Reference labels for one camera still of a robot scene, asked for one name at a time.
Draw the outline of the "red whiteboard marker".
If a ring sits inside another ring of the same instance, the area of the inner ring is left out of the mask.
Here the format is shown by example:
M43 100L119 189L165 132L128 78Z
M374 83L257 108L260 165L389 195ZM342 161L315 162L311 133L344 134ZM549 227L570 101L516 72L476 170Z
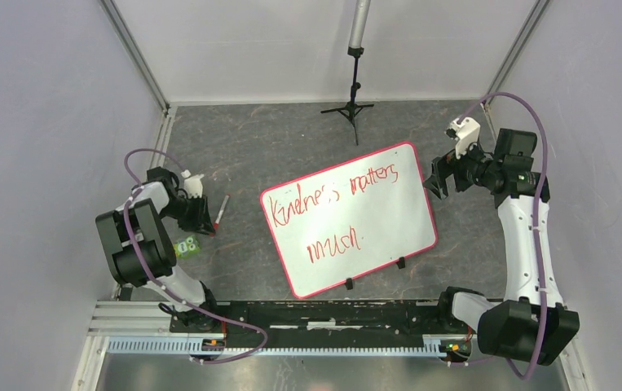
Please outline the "red whiteboard marker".
M219 227L219 224L220 224L220 222L221 222L221 220L223 218L223 215L224 215L224 213L226 211L226 208L227 208L227 205L228 205L228 202L229 202L230 199L231 199L231 197L230 197L229 194L226 194L224 196L224 198L223 198L223 202L221 203L220 208L218 210L218 213L216 215L216 218L214 219L213 227L214 227L215 230L217 230L218 227Z

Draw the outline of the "pink-framed whiteboard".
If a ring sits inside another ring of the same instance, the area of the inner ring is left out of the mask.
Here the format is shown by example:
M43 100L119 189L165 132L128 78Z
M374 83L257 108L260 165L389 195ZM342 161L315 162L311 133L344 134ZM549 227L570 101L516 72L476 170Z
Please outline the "pink-framed whiteboard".
M259 196L291 293L307 299L439 240L415 145L401 142Z

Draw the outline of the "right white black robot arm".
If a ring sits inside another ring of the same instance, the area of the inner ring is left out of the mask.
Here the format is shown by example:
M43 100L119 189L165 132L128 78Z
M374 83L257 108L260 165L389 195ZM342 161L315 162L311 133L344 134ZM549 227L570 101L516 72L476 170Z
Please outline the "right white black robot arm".
M533 171L537 136L502 129L493 152L479 144L479 130L450 127L455 147L431 162L425 189L448 197L446 181L458 192L472 186L490 191L505 238L506 285L500 303L481 292L448 287L440 294L435 319L446 332L467 325L483 354L548 366L580 329L554 280L547 236L549 185Z

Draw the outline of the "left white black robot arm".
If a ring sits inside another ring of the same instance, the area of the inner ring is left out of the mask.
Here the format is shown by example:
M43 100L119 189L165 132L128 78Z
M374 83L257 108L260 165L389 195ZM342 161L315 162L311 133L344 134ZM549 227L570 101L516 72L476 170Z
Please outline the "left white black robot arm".
M158 307L179 326L211 332L221 321L213 293L177 264L177 253L162 222L169 217L182 231L215 232L202 176L157 167L134 187L126 202L95 219L108 268L121 286L147 288L164 299Z

